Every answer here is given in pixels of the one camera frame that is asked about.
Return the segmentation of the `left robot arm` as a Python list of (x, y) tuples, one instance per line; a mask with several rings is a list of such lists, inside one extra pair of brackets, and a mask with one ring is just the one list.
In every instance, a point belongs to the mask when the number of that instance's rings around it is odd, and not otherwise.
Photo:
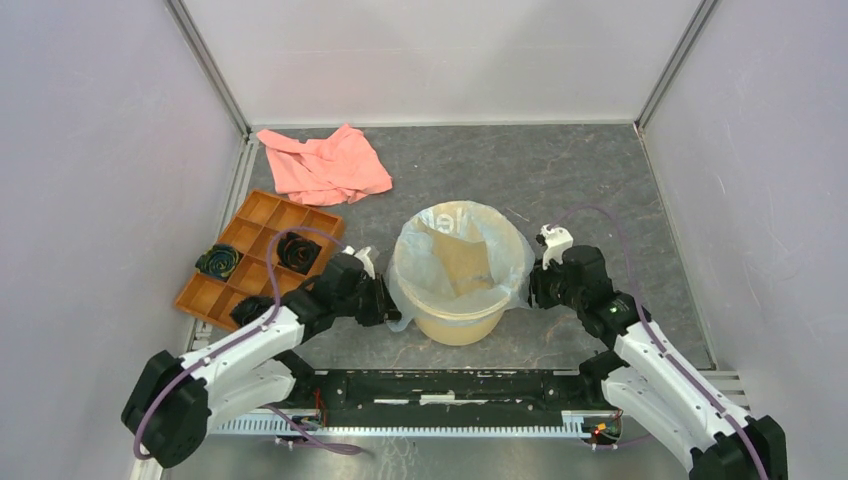
[(214, 428), (260, 407), (284, 401), (306, 405), (314, 381), (282, 354), (329, 330), (339, 317), (376, 326), (393, 317), (375, 272), (371, 246), (347, 247), (321, 274), (285, 295), (246, 326), (210, 346), (174, 356), (166, 350), (145, 364), (122, 411), (139, 460), (174, 467)]

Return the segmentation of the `orange compartment tray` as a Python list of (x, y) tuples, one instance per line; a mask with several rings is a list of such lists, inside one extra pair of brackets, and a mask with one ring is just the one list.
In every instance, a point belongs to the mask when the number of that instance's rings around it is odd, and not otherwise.
[[(322, 247), (307, 275), (288, 270), (278, 263), (273, 238), (278, 232), (291, 227)], [(175, 299), (175, 307), (215, 327), (234, 331), (238, 326), (229, 313), (239, 301), (252, 295), (273, 294), (271, 276), (266, 267), (268, 254), (273, 258), (274, 277), (280, 291), (288, 292), (307, 278), (321, 273), (338, 249), (345, 228), (345, 221), (340, 216), (255, 189), (213, 244), (228, 244), (243, 254), (235, 272), (227, 282), (223, 282), (196, 271)]]

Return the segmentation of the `yellow trash bin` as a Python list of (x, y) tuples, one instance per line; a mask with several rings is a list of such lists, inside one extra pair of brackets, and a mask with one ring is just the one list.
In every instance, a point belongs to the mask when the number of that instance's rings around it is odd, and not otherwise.
[(477, 219), (486, 206), (469, 201), (438, 204), (418, 218), (430, 238), (440, 274), (422, 299), (419, 328), (433, 340), (464, 346), (487, 336), (503, 316), (508, 297), (498, 287), (486, 238)]

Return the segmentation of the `black bag roll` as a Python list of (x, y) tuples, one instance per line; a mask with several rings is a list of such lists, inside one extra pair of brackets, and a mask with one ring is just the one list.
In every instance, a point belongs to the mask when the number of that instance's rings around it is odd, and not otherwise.
[(320, 255), (322, 247), (298, 233), (286, 233), (276, 244), (278, 263), (301, 275), (307, 275)]
[(275, 305), (269, 296), (248, 296), (239, 301), (229, 313), (230, 318), (238, 327), (244, 327), (261, 317)]

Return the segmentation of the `dark bag roll left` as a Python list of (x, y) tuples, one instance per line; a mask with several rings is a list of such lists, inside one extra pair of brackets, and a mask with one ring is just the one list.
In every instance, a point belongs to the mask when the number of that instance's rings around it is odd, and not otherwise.
[(195, 262), (195, 270), (203, 275), (227, 282), (235, 272), (243, 254), (228, 244), (215, 244)]

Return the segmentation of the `black bag roll upper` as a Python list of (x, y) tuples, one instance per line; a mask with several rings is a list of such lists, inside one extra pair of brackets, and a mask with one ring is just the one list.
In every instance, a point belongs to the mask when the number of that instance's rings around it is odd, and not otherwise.
[(307, 275), (320, 255), (322, 247), (298, 233), (286, 233), (276, 244), (278, 263), (301, 275)]

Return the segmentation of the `black bag roll lower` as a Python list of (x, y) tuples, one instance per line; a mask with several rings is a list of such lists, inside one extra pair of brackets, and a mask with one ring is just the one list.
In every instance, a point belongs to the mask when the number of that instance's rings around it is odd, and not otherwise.
[(261, 317), (275, 305), (269, 296), (248, 296), (239, 301), (229, 313), (230, 318), (238, 327), (244, 327)]

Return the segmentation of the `pink cloth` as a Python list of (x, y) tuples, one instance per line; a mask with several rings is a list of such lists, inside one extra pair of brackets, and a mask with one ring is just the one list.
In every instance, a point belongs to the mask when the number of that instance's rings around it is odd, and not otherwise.
[(299, 141), (265, 129), (276, 193), (308, 206), (352, 204), (393, 188), (393, 179), (364, 133), (344, 124), (325, 139)]

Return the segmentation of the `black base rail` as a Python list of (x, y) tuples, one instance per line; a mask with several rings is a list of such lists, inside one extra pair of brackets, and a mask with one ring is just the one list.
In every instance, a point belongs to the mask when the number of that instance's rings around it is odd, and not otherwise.
[(273, 406), (309, 431), (413, 434), (542, 434), (588, 430), (571, 415), (613, 410), (602, 383), (626, 365), (606, 352), (578, 370), (316, 371), (287, 352), (238, 376), (215, 393), (209, 380), (186, 378), (165, 396), (142, 434), (148, 449), (187, 452), (203, 437), (244, 430), (246, 416)]

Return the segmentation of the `blue plastic trash bag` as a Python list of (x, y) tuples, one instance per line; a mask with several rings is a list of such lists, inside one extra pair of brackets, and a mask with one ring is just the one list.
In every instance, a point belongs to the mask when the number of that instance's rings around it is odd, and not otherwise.
[(534, 261), (526, 237), (497, 209), (473, 201), (428, 207), (394, 245), (386, 282), (401, 319), (389, 328), (476, 327), (527, 309)]

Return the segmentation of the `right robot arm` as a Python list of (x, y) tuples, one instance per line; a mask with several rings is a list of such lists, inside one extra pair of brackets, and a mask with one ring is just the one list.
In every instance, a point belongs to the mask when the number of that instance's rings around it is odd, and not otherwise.
[(580, 400), (638, 422), (691, 479), (786, 479), (786, 435), (711, 384), (632, 295), (614, 288), (597, 247), (547, 248), (530, 276), (533, 305), (573, 310), (606, 351), (583, 362)]

